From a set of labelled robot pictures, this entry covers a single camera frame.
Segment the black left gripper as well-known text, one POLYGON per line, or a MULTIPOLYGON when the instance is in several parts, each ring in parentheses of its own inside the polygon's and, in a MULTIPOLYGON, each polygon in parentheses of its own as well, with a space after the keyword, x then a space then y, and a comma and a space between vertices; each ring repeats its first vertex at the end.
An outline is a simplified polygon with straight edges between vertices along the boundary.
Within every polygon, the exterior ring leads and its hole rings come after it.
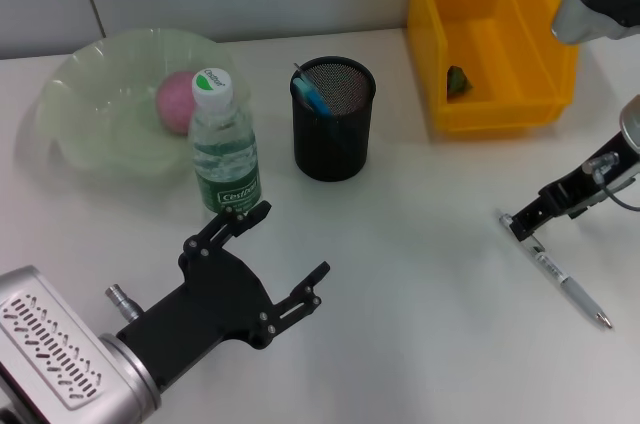
POLYGON ((261 223, 263 200, 246 213, 227 206, 183 244, 184 282, 117 333, 157 385, 172 385, 227 340, 261 350, 321 305, 315 293, 331 270, 324 261, 273 304, 251 269, 222 247, 261 223))

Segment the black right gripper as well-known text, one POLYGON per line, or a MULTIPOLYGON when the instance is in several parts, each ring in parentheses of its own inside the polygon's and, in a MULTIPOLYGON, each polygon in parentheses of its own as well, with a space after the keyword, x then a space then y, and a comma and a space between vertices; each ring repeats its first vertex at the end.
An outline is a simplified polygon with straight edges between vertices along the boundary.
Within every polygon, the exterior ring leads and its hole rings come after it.
POLYGON ((556 216, 575 214, 607 198, 592 171, 585 171, 593 160, 603 161, 616 154, 617 161, 606 161, 600 171, 603 186, 616 193, 628 187, 639 174, 639 153, 622 135, 615 135, 569 174, 544 186, 538 197, 511 217, 510 230, 518 241, 532 237, 537 229, 556 216))

